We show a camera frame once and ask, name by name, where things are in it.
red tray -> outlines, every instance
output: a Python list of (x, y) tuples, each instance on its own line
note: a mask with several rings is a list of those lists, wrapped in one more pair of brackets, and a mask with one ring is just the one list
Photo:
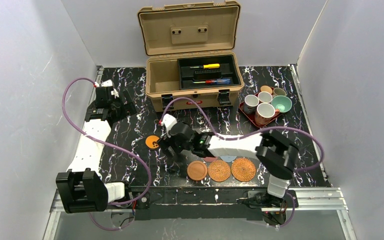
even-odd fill
[(244, 112), (244, 102), (241, 102), (241, 103), (239, 104), (239, 110), (240, 110), (240, 111), (241, 111), (241, 112), (248, 118), (248, 120), (249, 120), (254, 126), (256, 126), (257, 128), (264, 128), (265, 126), (267, 126), (267, 124), (273, 122), (275, 119), (277, 119), (279, 116), (281, 116), (281, 115), (283, 114), (282, 112), (280, 112), (279, 114), (277, 114), (277, 115), (275, 115), (274, 117), (272, 117), (268, 123), (266, 123), (266, 124), (264, 124), (264, 125), (258, 125), (258, 124), (256, 123), (256, 114), (255, 114), (255, 112), (254, 112), (253, 114), (246, 114), (246, 113)]

red label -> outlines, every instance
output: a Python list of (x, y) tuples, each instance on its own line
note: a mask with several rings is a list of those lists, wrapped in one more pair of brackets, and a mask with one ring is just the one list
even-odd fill
[[(196, 103), (197, 103), (197, 104), (202, 104), (203, 101), (196, 101)], [(186, 102), (186, 104), (187, 104), (187, 105), (192, 105), (192, 104), (194, 104), (194, 103), (191, 102), (191, 101), (188, 101), (188, 102)]]

coaster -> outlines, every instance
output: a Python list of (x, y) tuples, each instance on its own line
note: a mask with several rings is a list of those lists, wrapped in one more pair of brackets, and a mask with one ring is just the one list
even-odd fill
[(206, 161), (207, 163), (212, 163), (212, 162), (214, 162), (215, 160), (217, 160), (217, 157), (207, 156), (207, 157), (204, 157), (203, 159), (204, 159), (204, 161)]
[(237, 158), (232, 163), (232, 174), (235, 179), (241, 182), (249, 182), (256, 175), (256, 166), (248, 158)]
[(216, 182), (223, 182), (231, 176), (231, 168), (226, 162), (216, 160), (209, 165), (208, 174), (212, 180)]
[(150, 135), (146, 138), (145, 144), (150, 149), (157, 149), (160, 147), (157, 143), (158, 140), (160, 140), (158, 136)]
[(203, 180), (208, 173), (207, 165), (202, 161), (193, 161), (187, 166), (187, 175), (195, 181)]
[(221, 160), (225, 161), (226, 163), (231, 163), (233, 160), (236, 159), (236, 156), (221, 156)]

blue screwdriver handle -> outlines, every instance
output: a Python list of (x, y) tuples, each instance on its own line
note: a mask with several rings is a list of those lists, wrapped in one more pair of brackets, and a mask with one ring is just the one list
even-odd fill
[(230, 84), (231, 79), (230, 78), (221, 78), (221, 79), (215, 79), (215, 80), (209, 80), (209, 84)]

black marble table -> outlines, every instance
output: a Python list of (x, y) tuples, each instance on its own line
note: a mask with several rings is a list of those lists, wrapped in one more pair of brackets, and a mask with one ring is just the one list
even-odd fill
[[(216, 130), (221, 134), (243, 135), (256, 131), (247, 118), (238, 111), (238, 105), (248, 94), (255, 94), (263, 85), (281, 87), (290, 97), (293, 103), (291, 111), (283, 114), (268, 126), (288, 126), (309, 131), (305, 120), (303, 108), (298, 98), (290, 68), (288, 66), (243, 66), (240, 71), (245, 83), (238, 101), (230, 107), (204, 108)], [(266, 187), (269, 173), (256, 159), (254, 162), (257, 173), (249, 182), (240, 182), (230, 176), (224, 182), (215, 182), (207, 177), (202, 181), (193, 181), (188, 178), (186, 169), (190, 162), (201, 160), (189, 152), (183, 151), (180, 160), (168, 159), (159, 150), (150, 150), (145, 145), (145, 139), (149, 135), (160, 136), (162, 128), (158, 125), (161, 113), (156, 113), (151, 100), (145, 94), (146, 70), (143, 67), (133, 68), (105, 68), (102, 80), (113, 80), (115, 87), (120, 90), (128, 90), (137, 108), (137, 115), (128, 117), (114, 124), (108, 137), (108, 142), (121, 146), (139, 155), (150, 167), (152, 173), (152, 186), (155, 187)], [(197, 131), (209, 131), (205, 119), (196, 109), (178, 110), (171, 112), (178, 121), (183, 121)], [(307, 167), (317, 162), (314, 145), (310, 139), (295, 132), (283, 131), (289, 139), (293, 140), (300, 148), (299, 167)], [(101, 157), (100, 173), (106, 183), (114, 181), (127, 181), (133, 187), (143, 187), (148, 181), (144, 167), (134, 158), (125, 153), (105, 147)], [(330, 187), (325, 181), (320, 168), (296, 173), (291, 184), (292, 187)]]

